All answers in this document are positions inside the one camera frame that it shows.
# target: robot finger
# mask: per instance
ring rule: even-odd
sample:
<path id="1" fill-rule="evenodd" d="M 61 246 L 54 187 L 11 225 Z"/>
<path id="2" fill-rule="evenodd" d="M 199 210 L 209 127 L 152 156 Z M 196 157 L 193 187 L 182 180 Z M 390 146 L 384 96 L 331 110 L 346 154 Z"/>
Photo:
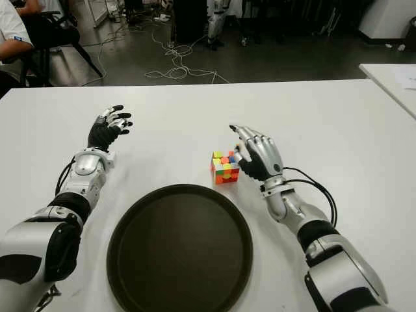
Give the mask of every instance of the robot finger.
<path id="1" fill-rule="evenodd" d="M 265 150 L 266 150 L 267 155 L 269 156 L 269 158 L 270 159 L 275 159 L 276 154 L 274 153 L 274 148 L 270 145 L 270 142 L 268 141 L 268 137 L 263 135 L 261 137 L 261 142 L 262 142 L 263 146 L 265 147 Z"/>
<path id="2" fill-rule="evenodd" d="M 121 112 L 119 114 L 111 114 L 108 118 L 107 118 L 107 122 L 109 124 L 111 124 L 114 120 L 116 119 L 120 119 L 120 118 L 130 118 L 131 114 L 128 112 Z"/>
<path id="3" fill-rule="evenodd" d="M 240 146 L 236 145 L 234 148 L 234 159 L 237 163 L 240 163 L 241 160 L 245 160 L 246 162 L 249 162 L 243 155 L 240 153 Z"/>
<path id="4" fill-rule="evenodd" d="M 104 110 L 103 113 L 98 116 L 98 118 L 106 118 L 106 117 L 110 116 L 110 114 L 112 114 L 116 111 L 120 111 L 123 108 L 124 108 L 123 105 L 116 105 L 116 106 L 110 107 L 110 108 Z"/>
<path id="5" fill-rule="evenodd" d="M 243 140 L 245 144 L 247 144 L 249 140 L 254 140 L 254 136 L 243 129 L 243 127 L 238 125 L 229 125 L 229 127 L 240 136 L 240 139 Z"/>
<path id="6" fill-rule="evenodd" d="M 116 119 L 116 120 L 114 120 L 112 123 L 110 123 L 110 124 L 109 124 L 109 127 L 114 127 L 114 126 L 116 126 L 116 127 L 118 127 L 121 131 L 123 131 L 123 130 L 124 130 L 124 128 L 129 127 L 129 126 L 131 126 L 132 124 L 133 124 L 133 123 L 132 123 L 132 122 L 127 121 L 127 119 L 120 118 L 120 119 Z"/>
<path id="7" fill-rule="evenodd" d="M 261 136 L 257 135 L 257 133 L 253 131 L 253 129 L 246 127 L 246 126 L 241 127 L 241 129 L 242 131 L 245 131 L 246 133 L 248 133 L 248 135 L 250 135 L 253 138 L 256 144 L 261 143 L 261 139 L 260 139 Z"/>

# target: colorful cube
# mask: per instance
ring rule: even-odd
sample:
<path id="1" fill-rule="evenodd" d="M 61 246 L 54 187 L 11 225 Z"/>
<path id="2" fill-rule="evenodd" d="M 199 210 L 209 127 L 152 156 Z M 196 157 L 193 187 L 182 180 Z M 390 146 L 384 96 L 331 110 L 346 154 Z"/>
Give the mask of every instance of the colorful cube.
<path id="1" fill-rule="evenodd" d="M 235 162 L 234 152 L 229 151 L 228 157 L 225 157 L 220 151 L 215 151 L 211 159 L 211 171 L 214 173 L 215 184 L 237 182 L 240 168 Z"/>

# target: paper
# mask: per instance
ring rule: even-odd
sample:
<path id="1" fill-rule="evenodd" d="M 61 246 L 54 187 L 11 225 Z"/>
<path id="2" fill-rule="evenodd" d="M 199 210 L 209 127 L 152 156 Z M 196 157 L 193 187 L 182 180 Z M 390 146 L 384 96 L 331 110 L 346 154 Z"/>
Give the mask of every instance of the paper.
<path id="1" fill-rule="evenodd" d="M 396 81 L 400 83 L 403 89 L 416 90 L 416 66 L 397 66 L 393 68 Z"/>

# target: table surface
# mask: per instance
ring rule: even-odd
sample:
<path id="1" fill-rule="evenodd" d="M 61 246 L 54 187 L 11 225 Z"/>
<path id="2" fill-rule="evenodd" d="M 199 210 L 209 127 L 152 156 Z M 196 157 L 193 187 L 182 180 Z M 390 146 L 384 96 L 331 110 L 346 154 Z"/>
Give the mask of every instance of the table surface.
<path id="1" fill-rule="evenodd" d="M 385 283 L 398 311 L 416 306 L 416 123 L 371 80 L 198 86 L 11 90 L 1 101 L 0 235 L 47 205 L 60 171 L 84 148 L 96 115 L 123 104 L 134 115 L 116 168 L 83 232 L 78 266 L 45 311 L 119 312 L 105 270 L 111 233 L 143 195 L 176 183 L 211 187 L 240 209 L 253 236 L 253 268 L 232 311 L 315 311 L 296 238 L 267 213 L 250 178 L 214 186 L 213 150 L 238 138 L 228 123 L 274 137 L 286 166 L 303 169 L 335 198 L 338 230 Z M 299 194 L 329 213 L 309 186 Z"/>
<path id="2" fill-rule="evenodd" d="M 359 68 L 416 119 L 416 90 L 403 89 L 393 68 L 416 67 L 415 64 L 360 64 Z"/>

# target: black tray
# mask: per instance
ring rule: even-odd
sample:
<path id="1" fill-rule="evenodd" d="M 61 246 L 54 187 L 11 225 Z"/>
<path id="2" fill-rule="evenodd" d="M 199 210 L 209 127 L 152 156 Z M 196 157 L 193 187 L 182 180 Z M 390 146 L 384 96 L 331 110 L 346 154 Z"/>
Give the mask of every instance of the black tray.
<path id="1" fill-rule="evenodd" d="M 172 185 L 124 214 L 111 237 L 107 274 L 127 312 L 220 312 L 241 295 L 252 259 L 250 230 L 227 198 Z"/>

